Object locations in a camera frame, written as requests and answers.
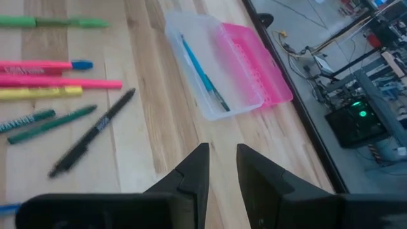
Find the green crayon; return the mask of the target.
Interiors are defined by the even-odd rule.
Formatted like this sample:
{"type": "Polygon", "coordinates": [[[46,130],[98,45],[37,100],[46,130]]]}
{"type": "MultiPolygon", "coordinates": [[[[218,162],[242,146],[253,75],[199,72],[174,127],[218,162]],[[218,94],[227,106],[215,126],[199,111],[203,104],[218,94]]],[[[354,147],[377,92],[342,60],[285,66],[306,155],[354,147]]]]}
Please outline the green crayon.
{"type": "Polygon", "coordinates": [[[40,111],[33,114],[28,114],[26,116],[22,116],[16,118],[14,120],[5,121],[0,123],[0,134],[9,132],[13,129],[24,127],[26,125],[30,125],[48,118],[53,118],[56,115],[56,112],[53,109],[40,111]]]}

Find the dark green pen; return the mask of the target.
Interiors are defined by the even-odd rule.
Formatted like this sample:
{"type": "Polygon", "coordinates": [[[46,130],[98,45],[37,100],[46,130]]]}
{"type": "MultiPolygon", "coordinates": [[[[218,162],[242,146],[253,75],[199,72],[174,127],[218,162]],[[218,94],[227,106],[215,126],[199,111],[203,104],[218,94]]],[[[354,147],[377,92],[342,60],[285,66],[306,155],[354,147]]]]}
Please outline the dark green pen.
{"type": "Polygon", "coordinates": [[[97,109],[97,105],[89,105],[78,110],[75,110],[65,116],[61,116],[57,119],[52,121],[46,122],[38,127],[23,131],[19,134],[15,134],[7,138],[7,141],[10,144],[18,144],[24,141],[28,141],[29,139],[35,138],[41,134],[44,134],[47,131],[55,129],[59,126],[71,123],[74,120],[77,120],[83,116],[89,115],[93,111],[97,109]]]}

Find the black pen white print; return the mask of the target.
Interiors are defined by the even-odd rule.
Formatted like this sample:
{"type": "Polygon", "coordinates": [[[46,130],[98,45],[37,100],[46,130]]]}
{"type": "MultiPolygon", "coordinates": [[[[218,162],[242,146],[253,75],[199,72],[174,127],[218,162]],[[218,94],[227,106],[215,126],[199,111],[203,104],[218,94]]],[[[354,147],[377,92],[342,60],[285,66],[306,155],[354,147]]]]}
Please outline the black pen white print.
{"type": "Polygon", "coordinates": [[[111,108],[57,161],[48,177],[53,179],[59,174],[68,172],[88,150],[88,145],[110,124],[111,120],[132,99],[136,89],[126,91],[111,108]]]}

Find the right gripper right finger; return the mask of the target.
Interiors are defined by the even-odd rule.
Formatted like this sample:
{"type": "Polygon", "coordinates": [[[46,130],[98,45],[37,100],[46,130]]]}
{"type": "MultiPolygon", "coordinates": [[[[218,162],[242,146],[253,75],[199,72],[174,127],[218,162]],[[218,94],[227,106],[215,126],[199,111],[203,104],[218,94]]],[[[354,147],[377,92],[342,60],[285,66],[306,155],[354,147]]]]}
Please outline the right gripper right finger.
{"type": "Polygon", "coordinates": [[[341,200],[245,144],[238,181],[252,229],[340,229],[341,200]]]}

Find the pink pen blue cap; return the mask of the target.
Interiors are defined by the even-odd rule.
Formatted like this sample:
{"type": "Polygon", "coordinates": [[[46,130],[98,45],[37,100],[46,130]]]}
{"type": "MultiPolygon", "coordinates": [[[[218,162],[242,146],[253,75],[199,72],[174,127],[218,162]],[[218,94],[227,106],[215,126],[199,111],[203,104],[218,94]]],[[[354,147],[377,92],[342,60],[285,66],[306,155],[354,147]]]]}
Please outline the pink pen blue cap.
{"type": "Polygon", "coordinates": [[[24,60],[24,61],[0,61],[0,69],[39,69],[43,71],[68,71],[68,70],[88,70],[93,67],[93,62],[89,60],[76,60],[69,62],[45,61],[45,60],[24,60]]]}

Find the clear supply box pink lid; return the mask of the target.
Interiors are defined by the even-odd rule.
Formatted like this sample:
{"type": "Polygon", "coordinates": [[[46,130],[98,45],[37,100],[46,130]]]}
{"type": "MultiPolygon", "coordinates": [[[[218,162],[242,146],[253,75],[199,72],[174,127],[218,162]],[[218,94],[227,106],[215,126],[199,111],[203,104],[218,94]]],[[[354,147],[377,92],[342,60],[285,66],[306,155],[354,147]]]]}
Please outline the clear supply box pink lid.
{"type": "Polygon", "coordinates": [[[282,71],[252,29],[221,22],[209,15],[169,11],[165,14],[165,35],[207,120],[219,120],[293,99],[282,71]],[[229,112],[207,93],[180,34],[229,106],[229,112]]]}

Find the grey desk black legs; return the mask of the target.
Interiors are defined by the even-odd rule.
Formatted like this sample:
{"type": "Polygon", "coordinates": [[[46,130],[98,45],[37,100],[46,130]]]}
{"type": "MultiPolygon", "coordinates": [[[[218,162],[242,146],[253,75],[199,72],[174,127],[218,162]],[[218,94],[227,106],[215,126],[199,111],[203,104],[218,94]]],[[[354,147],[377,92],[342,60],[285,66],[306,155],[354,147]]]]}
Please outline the grey desk black legs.
{"type": "Polygon", "coordinates": [[[373,108],[378,118],[383,123],[383,126],[391,135],[394,136],[394,138],[401,146],[407,147],[407,131],[405,131],[403,126],[397,120],[396,116],[392,113],[392,111],[390,110],[390,106],[383,99],[379,89],[374,86],[368,75],[363,70],[360,70],[358,73],[348,75],[341,80],[337,80],[335,78],[337,74],[344,72],[344,70],[361,62],[377,51],[379,51],[379,49],[375,48],[374,50],[365,53],[364,55],[360,56],[356,60],[352,61],[351,63],[347,64],[346,66],[332,74],[332,80],[335,81],[326,88],[326,92],[333,92],[339,88],[344,87],[347,83],[356,80],[359,83],[359,86],[364,91],[370,106],[373,108]]]}

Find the black computer green light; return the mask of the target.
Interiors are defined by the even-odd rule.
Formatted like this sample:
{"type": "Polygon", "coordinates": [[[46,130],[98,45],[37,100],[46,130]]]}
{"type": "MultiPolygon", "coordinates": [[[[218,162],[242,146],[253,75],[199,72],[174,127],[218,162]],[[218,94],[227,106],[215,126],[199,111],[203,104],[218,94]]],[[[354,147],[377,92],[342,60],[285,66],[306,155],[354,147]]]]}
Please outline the black computer green light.
{"type": "Polygon", "coordinates": [[[325,119],[342,148],[358,148],[390,136],[365,97],[331,111],[325,119]]]}

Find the yellow highlighter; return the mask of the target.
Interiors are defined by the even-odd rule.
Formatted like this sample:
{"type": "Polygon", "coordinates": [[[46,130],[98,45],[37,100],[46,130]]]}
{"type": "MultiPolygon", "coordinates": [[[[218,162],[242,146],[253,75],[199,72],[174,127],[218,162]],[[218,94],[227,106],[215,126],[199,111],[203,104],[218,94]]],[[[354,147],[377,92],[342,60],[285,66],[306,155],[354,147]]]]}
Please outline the yellow highlighter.
{"type": "Polygon", "coordinates": [[[0,88],[0,101],[75,97],[82,93],[81,87],[0,88]]]}

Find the white paper box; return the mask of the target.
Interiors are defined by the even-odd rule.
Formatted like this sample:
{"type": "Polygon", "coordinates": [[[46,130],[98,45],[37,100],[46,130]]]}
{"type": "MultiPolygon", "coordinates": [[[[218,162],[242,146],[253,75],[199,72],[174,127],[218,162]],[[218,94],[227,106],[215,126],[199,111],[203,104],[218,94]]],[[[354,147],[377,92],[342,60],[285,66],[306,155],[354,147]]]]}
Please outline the white paper box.
{"type": "Polygon", "coordinates": [[[317,67],[321,70],[321,73],[326,75],[334,73],[331,66],[326,62],[323,55],[314,55],[313,58],[315,60],[315,63],[317,64],[317,67]]]}

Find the pink highlighter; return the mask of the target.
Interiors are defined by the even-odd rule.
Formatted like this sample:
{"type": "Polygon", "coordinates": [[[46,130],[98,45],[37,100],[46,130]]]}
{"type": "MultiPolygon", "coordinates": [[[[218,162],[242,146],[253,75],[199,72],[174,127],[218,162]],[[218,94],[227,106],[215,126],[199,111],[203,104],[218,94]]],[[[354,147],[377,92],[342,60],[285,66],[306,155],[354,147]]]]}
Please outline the pink highlighter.
{"type": "Polygon", "coordinates": [[[0,86],[4,87],[64,87],[77,86],[83,88],[119,89],[120,80],[93,80],[79,78],[51,78],[30,76],[0,76],[0,86]]]}

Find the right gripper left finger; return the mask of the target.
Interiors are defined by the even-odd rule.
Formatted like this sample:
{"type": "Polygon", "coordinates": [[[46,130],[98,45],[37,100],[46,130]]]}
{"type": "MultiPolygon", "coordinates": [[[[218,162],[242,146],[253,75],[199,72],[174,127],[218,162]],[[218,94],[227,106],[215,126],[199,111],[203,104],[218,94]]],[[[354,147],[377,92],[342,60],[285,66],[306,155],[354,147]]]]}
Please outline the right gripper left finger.
{"type": "Polygon", "coordinates": [[[193,229],[205,229],[209,165],[209,144],[201,143],[146,192],[167,192],[192,199],[195,224],[193,229]]]}

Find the green pen clear barrel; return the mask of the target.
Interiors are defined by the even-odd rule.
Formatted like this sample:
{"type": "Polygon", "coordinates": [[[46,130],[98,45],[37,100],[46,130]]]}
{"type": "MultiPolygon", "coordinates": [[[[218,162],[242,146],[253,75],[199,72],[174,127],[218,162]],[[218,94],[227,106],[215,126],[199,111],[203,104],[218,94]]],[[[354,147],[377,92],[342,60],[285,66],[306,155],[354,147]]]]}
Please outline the green pen clear barrel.
{"type": "Polygon", "coordinates": [[[0,27],[80,27],[103,28],[109,23],[97,18],[41,18],[0,15],[0,27]]]}

